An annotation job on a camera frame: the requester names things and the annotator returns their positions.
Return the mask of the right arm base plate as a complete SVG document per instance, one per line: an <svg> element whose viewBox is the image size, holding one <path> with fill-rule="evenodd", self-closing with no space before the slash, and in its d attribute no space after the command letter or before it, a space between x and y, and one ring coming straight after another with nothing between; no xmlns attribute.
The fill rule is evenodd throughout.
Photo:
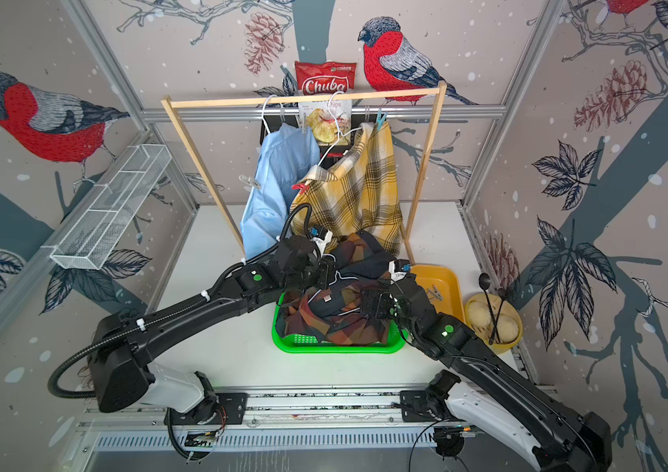
<svg viewBox="0 0 668 472"><path fill-rule="evenodd" d="M427 391L400 391L396 406L404 423L422 423L447 418L444 406Z"/></svg>

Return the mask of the yellow plastic tray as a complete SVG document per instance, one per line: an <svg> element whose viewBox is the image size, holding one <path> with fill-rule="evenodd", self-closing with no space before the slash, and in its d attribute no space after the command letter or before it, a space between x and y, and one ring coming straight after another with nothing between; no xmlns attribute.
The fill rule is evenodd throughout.
<svg viewBox="0 0 668 472"><path fill-rule="evenodd" d="M465 322L460 285L456 274L451 269L440 267L440 265L413 265L411 273L416 277L422 289L435 285L442 294L444 300L441 302L428 299L436 311Z"/></svg>

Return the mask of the light blue shirt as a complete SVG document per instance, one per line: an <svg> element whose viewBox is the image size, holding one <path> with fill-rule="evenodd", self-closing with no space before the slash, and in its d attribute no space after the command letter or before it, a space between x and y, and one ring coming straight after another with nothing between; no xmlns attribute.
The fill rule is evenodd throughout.
<svg viewBox="0 0 668 472"><path fill-rule="evenodd" d="M319 161L319 147L308 128L287 124L265 138L255 177L261 186L253 189L241 221L245 256L249 259L271 248L281 235L301 181Z"/></svg>

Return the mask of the yellow round bowl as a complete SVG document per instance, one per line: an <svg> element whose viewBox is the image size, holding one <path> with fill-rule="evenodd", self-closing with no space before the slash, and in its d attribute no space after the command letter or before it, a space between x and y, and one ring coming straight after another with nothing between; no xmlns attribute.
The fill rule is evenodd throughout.
<svg viewBox="0 0 668 472"><path fill-rule="evenodd" d="M511 350L524 334L518 311L497 295L472 296L465 306L465 316L466 324L496 354Z"/></svg>

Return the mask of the red clothespin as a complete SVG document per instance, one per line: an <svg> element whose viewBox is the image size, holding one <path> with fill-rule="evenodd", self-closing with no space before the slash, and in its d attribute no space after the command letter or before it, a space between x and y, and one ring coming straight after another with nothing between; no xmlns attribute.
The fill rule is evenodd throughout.
<svg viewBox="0 0 668 472"><path fill-rule="evenodd" d="M310 184L308 184L308 182L306 181L298 182L292 187L293 190L298 191L300 193L306 192L308 188L310 188Z"/></svg>

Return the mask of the teal clothespin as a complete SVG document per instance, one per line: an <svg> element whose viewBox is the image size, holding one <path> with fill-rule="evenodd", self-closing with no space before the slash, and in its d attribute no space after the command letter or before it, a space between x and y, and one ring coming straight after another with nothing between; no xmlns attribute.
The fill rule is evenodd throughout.
<svg viewBox="0 0 668 472"><path fill-rule="evenodd" d="M377 115L375 119L375 131L378 132L384 126L386 121L387 121L387 113L382 108L379 108L379 110L377 110Z"/></svg>

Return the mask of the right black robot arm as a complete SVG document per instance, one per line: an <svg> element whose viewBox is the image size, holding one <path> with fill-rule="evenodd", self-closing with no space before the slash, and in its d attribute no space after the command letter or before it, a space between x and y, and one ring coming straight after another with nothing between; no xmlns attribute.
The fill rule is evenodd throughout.
<svg viewBox="0 0 668 472"><path fill-rule="evenodd" d="M602 417L582 415L526 380L469 326L436 311L414 277L369 289L361 307L393 320L414 348L443 365L426 390L436 414L481 428L537 471L611 467L611 428Z"/></svg>

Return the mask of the black spoon in bowl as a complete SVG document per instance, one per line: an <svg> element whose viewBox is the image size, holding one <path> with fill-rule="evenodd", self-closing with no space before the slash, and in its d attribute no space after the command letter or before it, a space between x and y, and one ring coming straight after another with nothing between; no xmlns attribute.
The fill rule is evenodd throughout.
<svg viewBox="0 0 668 472"><path fill-rule="evenodd" d="M491 299L489 299L491 276L488 273L481 273L479 276L479 285L483 291L483 296L485 296L487 314L489 315L489 320L482 327L482 332L487 336L489 345L506 343L510 337L515 338L517 324L515 324L514 321L511 321L507 316L501 314L501 309L505 302L503 297L500 297L501 302L497 312L493 312L493 305L491 305Z"/></svg>

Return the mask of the dark multicolour plaid shirt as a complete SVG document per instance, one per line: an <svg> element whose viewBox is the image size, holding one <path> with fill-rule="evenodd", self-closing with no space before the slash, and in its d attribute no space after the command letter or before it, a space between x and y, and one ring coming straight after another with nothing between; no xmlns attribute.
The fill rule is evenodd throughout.
<svg viewBox="0 0 668 472"><path fill-rule="evenodd" d="M274 333L280 338L306 336L316 344L381 346L389 342L391 322L360 312L362 293L388 290L388 266L398 260L365 231L343 238L328 254L337 260L334 283L326 289L292 289L278 303Z"/></svg>

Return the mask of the yellow plaid shirt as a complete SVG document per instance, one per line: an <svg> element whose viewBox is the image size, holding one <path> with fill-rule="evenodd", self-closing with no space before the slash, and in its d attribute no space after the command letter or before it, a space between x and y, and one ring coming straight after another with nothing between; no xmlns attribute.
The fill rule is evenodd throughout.
<svg viewBox="0 0 668 472"><path fill-rule="evenodd" d="M403 218L390 125L365 123L355 143L332 167L312 167L300 181L291 208L312 206L295 216L292 228L303 231L304 218L333 234L333 241L369 232L388 253L401 253Z"/></svg>

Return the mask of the black wall bracket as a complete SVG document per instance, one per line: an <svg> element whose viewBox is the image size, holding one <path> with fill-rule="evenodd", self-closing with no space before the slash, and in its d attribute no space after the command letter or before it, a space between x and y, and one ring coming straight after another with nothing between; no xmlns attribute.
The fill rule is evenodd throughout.
<svg viewBox="0 0 668 472"><path fill-rule="evenodd" d="M259 145L262 145L265 138L271 133L277 132L281 127L281 119L276 116L264 116L260 120Z"/></svg>

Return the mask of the white clothespin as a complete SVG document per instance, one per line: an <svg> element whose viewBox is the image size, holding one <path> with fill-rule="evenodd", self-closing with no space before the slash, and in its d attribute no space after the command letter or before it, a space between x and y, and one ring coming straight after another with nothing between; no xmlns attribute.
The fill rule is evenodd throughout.
<svg viewBox="0 0 668 472"><path fill-rule="evenodd" d="M432 285L431 287L426 287L424 291L426 291L426 295L428 295L428 299L430 300L435 300L439 302L444 300L442 294L435 285Z"/></svg>

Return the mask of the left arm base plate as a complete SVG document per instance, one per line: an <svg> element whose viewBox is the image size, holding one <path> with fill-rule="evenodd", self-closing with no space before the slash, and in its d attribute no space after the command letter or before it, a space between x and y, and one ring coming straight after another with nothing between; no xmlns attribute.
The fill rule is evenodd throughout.
<svg viewBox="0 0 668 472"><path fill-rule="evenodd" d="M247 409L247 393L212 393L187 413L168 409L164 423L172 426L241 425Z"/></svg>

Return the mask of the red Chuba chips bag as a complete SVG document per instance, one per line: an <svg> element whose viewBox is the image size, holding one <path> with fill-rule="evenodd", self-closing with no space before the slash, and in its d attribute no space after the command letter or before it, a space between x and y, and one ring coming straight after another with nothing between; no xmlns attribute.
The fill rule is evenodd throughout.
<svg viewBox="0 0 668 472"><path fill-rule="evenodd" d="M330 96L341 90L344 94L355 88L356 63L325 62L322 64L295 63L298 94L302 96L318 96L315 101L298 103L300 118L310 128L314 110L322 107Z"/></svg>

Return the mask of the clear clothespin on blue shirt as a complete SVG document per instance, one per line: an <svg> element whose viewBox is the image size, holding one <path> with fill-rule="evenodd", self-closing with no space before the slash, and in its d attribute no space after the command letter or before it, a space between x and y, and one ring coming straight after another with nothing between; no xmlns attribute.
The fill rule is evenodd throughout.
<svg viewBox="0 0 668 472"><path fill-rule="evenodd" d="M251 192L253 189L261 189L260 184L251 176L241 175L239 179L249 192Z"/></svg>

